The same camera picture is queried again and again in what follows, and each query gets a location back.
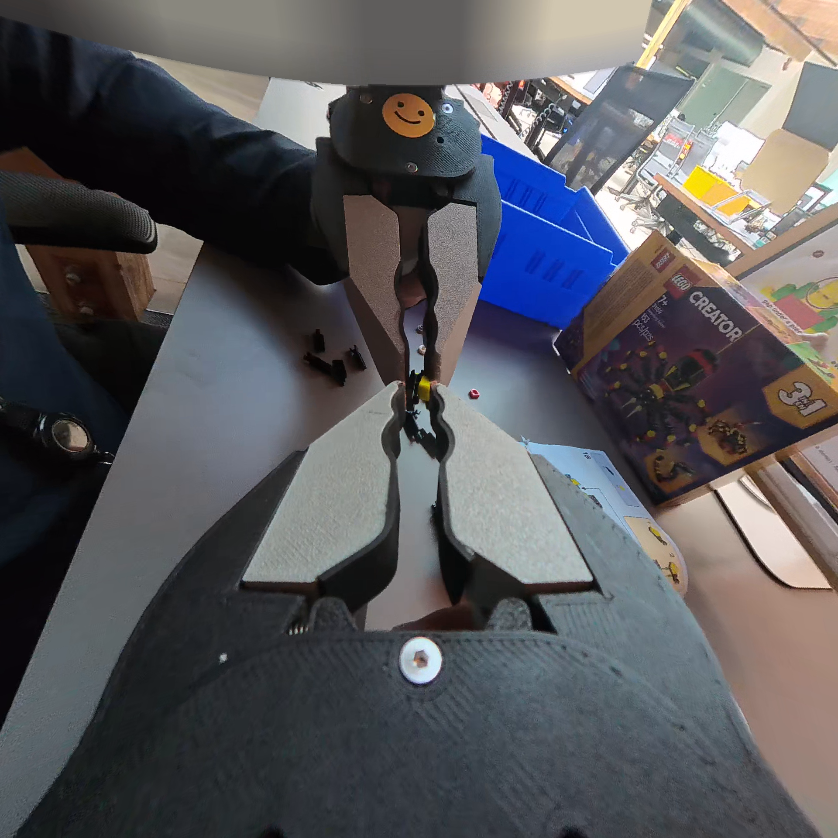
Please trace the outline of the lego instruction booklet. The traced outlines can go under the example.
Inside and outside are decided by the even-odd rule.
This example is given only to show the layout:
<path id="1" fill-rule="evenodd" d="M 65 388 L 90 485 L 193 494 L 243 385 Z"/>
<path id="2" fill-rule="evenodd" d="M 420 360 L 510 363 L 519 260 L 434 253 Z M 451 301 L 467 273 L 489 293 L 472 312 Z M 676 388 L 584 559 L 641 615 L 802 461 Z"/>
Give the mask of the lego instruction booklet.
<path id="1" fill-rule="evenodd" d="M 683 555 L 604 452 L 533 443 L 525 438 L 520 442 L 529 455 L 543 457 L 593 499 L 655 562 L 676 592 L 686 596 L 689 578 Z"/>

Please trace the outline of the white rounded base plate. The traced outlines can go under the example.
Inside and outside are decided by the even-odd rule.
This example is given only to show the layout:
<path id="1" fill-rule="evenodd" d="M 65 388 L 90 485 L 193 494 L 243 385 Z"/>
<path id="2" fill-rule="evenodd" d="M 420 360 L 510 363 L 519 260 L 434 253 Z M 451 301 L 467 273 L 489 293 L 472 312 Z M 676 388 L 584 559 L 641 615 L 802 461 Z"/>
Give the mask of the white rounded base plate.
<path id="1" fill-rule="evenodd" d="M 824 573 L 749 477 L 714 491 L 752 557 L 774 581 L 796 590 L 831 588 Z"/>

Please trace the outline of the yellow bin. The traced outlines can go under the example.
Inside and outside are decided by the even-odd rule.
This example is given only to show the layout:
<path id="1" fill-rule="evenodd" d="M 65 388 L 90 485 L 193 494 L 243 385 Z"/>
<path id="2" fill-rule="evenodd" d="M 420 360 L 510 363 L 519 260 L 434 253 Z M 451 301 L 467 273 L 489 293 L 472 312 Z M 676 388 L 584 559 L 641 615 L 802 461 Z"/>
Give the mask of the yellow bin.
<path id="1" fill-rule="evenodd" d="M 735 189 L 716 173 L 700 165 L 692 169 L 686 177 L 683 189 L 693 198 L 727 218 L 759 207 L 756 199 Z"/>

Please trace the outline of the black and yellow lego assembly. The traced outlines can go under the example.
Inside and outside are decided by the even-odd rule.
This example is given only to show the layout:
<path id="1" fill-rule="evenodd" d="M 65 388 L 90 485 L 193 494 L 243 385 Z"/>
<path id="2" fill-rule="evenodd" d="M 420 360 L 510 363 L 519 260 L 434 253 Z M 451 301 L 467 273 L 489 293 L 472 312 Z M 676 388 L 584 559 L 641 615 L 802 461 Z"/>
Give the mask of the black and yellow lego assembly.
<path id="1" fill-rule="evenodd" d="M 432 431 L 420 424 L 420 411 L 427 407 L 431 382 L 418 371 L 412 371 L 405 388 L 405 417 L 403 430 L 410 443 L 419 444 L 433 459 L 437 459 L 437 440 Z"/>

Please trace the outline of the blue plastic bin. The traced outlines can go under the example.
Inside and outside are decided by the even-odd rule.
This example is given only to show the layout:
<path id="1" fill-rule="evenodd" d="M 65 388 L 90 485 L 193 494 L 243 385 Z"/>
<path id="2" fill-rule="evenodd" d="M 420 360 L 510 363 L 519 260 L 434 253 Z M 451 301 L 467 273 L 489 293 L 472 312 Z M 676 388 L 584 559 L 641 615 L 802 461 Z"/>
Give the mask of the blue plastic bin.
<path id="1" fill-rule="evenodd" d="M 570 189 L 562 173 L 482 140 L 495 162 L 502 216 L 479 300 L 565 329 L 630 248 L 588 188 Z"/>

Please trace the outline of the cardboard box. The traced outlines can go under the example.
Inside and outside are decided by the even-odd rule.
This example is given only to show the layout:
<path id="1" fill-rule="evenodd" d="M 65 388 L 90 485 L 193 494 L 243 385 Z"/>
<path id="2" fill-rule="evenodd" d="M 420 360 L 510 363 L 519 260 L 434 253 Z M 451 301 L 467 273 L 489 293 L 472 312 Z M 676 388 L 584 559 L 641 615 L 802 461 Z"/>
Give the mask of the cardboard box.
<path id="1" fill-rule="evenodd" d="M 765 198 L 770 211 L 784 215 L 815 183 L 831 152 L 791 131 L 772 131 L 745 169 L 742 191 Z"/>

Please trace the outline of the lego set box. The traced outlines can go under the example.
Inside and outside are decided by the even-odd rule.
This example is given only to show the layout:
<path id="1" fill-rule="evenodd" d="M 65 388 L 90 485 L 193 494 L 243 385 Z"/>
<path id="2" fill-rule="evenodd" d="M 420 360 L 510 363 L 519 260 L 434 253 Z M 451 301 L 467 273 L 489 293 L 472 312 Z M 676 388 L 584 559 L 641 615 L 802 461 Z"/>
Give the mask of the lego set box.
<path id="1" fill-rule="evenodd" d="M 554 347 L 657 506 L 836 436 L 835 366 L 658 231 Z"/>

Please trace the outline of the black mesh panel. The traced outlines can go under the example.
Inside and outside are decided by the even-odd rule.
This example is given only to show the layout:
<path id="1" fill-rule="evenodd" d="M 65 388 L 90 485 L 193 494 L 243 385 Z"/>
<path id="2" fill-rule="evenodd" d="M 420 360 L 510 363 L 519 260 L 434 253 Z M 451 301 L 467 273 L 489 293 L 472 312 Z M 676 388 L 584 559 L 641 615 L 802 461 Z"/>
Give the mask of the black mesh panel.
<path id="1" fill-rule="evenodd" d="M 633 65 L 615 68 L 544 163 L 571 190 L 597 192 L 676 109 L 695 81 Z"/>

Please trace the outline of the lego figure instruction board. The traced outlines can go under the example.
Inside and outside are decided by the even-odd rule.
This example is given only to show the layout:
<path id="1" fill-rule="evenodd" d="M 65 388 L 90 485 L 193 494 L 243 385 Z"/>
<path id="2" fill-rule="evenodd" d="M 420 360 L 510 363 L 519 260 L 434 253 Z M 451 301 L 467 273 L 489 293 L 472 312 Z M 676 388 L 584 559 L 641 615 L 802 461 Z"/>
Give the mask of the lego figure instruction board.
<path id="1" fill-rule="evenodd" d="M 837 205 L 738 257 L 728 272 L 817 349 L 836 373 Z M 836 521 L 837 435 L 822 434 L 780 460 Z"/>

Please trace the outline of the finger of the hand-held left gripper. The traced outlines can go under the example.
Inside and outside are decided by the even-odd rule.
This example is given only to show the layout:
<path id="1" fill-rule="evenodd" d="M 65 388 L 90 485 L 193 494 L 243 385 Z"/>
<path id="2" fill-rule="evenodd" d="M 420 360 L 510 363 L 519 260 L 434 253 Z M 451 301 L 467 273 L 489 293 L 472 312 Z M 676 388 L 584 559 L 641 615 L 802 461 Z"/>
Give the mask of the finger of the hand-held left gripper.
<path id="1" fill-rule="evenodd" d="M 426 293 L 424 372 L 435 383 L 449 383 L 480 291 L 474 206 L 450 203 L 427 217 L 418 271 Z"/>
<path id="2" fill-rule="evenodd" d="M 382 382 L 404 383 L 409 378 L 409 349 L 405 309 L 397 294 L 402 278 L 399 218 L 372 195 L 345 195 L 343 215 L 347 298 Z"/>

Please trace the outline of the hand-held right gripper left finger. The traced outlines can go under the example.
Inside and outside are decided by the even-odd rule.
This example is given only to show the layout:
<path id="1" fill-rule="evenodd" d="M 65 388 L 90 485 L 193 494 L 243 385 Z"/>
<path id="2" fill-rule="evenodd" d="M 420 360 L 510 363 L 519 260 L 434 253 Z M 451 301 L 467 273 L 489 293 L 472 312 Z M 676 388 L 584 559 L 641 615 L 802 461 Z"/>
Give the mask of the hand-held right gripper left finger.
<path id="1" fill-rule="evenodd" d="M 309 445 L 267 520 L 243 587 L 337 598 L 351 613 L 395 576 L 402 383 L 386 385 Z"/>

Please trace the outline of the person's left forearm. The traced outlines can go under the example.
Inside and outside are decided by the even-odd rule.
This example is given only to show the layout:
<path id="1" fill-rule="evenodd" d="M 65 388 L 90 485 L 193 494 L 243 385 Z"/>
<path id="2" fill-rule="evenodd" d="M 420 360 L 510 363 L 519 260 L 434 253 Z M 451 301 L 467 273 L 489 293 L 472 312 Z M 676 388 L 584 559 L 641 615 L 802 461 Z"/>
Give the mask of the person's left forearm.
<path id="1" fill-rule="evenodd" d="M 319 285 L 340 268 L 311 215 L 315 153 L 131 52 L 1 20 L 2 151 L 118 194 L 159 224 Z"/>

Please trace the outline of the dark rectangular panel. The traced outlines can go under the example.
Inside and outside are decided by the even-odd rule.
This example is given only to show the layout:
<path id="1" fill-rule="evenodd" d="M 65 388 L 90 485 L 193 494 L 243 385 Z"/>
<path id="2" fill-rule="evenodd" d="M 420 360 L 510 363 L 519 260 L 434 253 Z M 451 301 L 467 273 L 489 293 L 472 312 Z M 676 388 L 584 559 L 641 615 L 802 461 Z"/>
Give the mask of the dark rectangular panel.
<path id="1" fill-rule="evenodd" d="M 836 148 L 836 68 L 804 63 L 782 129 L 828 152 Z"/>

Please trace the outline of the person's dark clothed body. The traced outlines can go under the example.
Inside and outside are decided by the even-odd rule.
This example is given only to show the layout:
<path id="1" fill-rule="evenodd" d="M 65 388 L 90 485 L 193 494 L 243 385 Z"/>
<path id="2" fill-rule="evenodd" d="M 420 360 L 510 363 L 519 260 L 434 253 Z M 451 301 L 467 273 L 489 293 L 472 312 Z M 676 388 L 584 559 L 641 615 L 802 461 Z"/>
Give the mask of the person's dark clothed body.
<path id="1" fill-rule="evenodd" d="M 146 323 L 54 319 L 29 280 L 1 210 L 1 396 L 79 420 L 115 454 L 161 348 Z M 45 451 L 2 420 L 1 719 L 5 721 L 107 476 Z"/>

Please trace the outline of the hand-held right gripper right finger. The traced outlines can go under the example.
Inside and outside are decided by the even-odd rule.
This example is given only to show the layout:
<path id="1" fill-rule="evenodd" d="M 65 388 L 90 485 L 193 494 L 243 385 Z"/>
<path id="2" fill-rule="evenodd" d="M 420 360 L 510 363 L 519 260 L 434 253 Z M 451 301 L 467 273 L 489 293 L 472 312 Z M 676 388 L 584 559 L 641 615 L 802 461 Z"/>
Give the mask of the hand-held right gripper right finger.
<path id="1" fill-rule="evenodd" d="M 439 561 L 476 628 L 506 599 L 588 593 L 595 578 L 526 448 L 442 384 L 431 386 Z"/>

